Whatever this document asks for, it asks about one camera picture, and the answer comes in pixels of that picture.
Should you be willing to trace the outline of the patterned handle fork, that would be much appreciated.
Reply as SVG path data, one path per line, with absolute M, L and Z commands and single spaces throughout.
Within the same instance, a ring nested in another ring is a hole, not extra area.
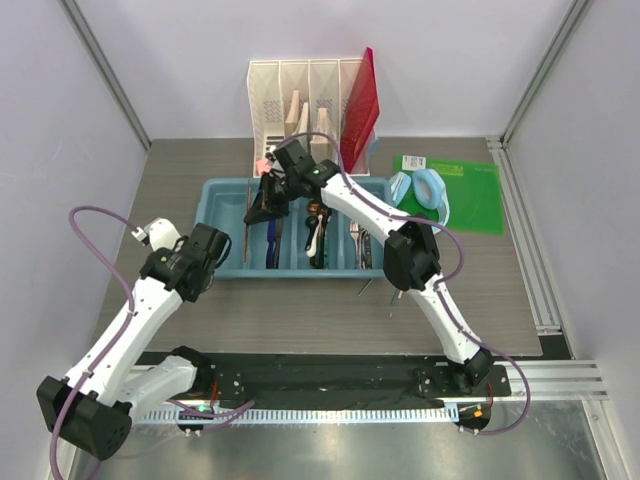
M 364 269 L 372 268 L 372 254 L 371 254 L 371 238 L 368 231 L 364 230 L 361 235 L 361 254 L 362 264 Z

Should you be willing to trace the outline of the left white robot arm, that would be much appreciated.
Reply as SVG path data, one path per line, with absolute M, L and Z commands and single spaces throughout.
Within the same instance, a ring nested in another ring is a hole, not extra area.
M 186 346 L 141 378 L 128 377 L 165 321 L 210 288 L 232 245 L 228 234 L 203 223 L 181 236 L 162 219 L 146 234 L 152 251 L 121 310 L 74 367 L 60 379 L 46 377 L 36 390 L 52 435 L 100 461 L 111 458 L 134 422 L 157 404 L 183 393 L 203 398 L 214 382 L 210 360 Z

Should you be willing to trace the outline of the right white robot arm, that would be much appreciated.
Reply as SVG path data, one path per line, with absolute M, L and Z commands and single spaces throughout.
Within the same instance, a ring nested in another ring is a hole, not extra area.
M 440 265 L 434 224 L 410 216 L 374 196 L 332 160 L 316 162 L 295 139 L 272 148 L 256 162 L 261 183 L 244 222 L 257 224 L 288 214 L 289 204 L 305 198 L 356 221 L 383 246 L 383 271 L 407 293 L 434 329 L 457 391 L 483 388 L 493 358 L 455 304 Z

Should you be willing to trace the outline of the black knife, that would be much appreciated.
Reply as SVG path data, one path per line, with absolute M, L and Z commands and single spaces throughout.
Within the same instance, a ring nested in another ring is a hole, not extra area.
M 280 263 L 280 252 L 281 252 L 281 240 L 282 233 L 284 230 L 285 218 L 281 217 L 276 222 L 276 232 L 275 232 L 275 247 L 274 247 L 274 267 L 276 269 L 279 268 Z

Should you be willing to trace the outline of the gold spoon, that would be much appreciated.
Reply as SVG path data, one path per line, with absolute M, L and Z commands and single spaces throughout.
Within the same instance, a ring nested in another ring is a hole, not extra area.
M 307 205 L 307 212 L 311 216 L 317 216 L 319 214 L 323 214 L 324 211 L 325 211 L 324 205 L 317 200 L 312 200 Z

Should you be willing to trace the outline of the black measuring spoon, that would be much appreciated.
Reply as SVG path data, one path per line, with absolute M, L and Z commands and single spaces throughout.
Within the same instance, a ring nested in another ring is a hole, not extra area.
M 314 244 L 314 240 L 316 237 L 316 231 L 319 227 L 319 219 L 317 216 L 313 216 L 310 215 L 306 218 L 305 220 L 305 225 L 308 228 L 309 232 L 308 232 L 308 236 L 305 242 L 305 250 L 309 251 L 312 248 L 312 245 Z

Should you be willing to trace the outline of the purple handled utensil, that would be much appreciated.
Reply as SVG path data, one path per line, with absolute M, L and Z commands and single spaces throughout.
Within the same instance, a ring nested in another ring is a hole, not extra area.
M 277 223 L 276 219 L 271 219 L 268 223 L 267 229 L 267 251 L 266 251 L 266 268 L 273 269 L 275 262 L 275 249 L 276 249 L 276 233 L 277 233 Z

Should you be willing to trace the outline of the blue plastic cutlery tray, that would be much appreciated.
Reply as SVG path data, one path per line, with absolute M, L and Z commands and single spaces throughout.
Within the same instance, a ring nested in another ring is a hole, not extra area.
M 195 221 L 205 223 L 227 233 L 232 239 L 230 254 L 216 269 L 218 279 L 232 278 L 285 278 L 285 279 L 374 279 L 384 276 L 383 246 L 371 241 L 372 268 L 357 269 L 354 242 L 349 233 L 350 218 L 334 213 L 328 225 L 329 266 L 314 269 L 304 251 L 308 236 L 305 220 L 309 201 L 299 198 L 290 203 L 285 217 L 278 269 L 267 269 L 267 223 L 249 227 L 248 261 L 243 264 L 243 219 L 246 212 L 248 178 L 211 179 L 202 190 Z M 252 194 L 259 188 L 259 181 L 251 179 Z

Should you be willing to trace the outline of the white ceramic spoon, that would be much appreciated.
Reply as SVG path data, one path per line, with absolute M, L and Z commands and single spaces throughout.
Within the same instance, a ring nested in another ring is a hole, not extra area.
M 318 229 L 316 231 L 316 237 L 315 237 L 315 240 L 314 240 L 314 244 L 312 245 L 312 248 L 309 251 L 305 250 L 306 256 L 308 258 L 314 257 L 316 255 L 316 252 L 317 252 L 318 237 L 319 237 L 320 227 L 321 227 L 321 223 L 322 223 L 322 215 L 317 215 L 317 217 L 318 217 L 320 223 L 319 223 L 319 227 L 318 227 Z

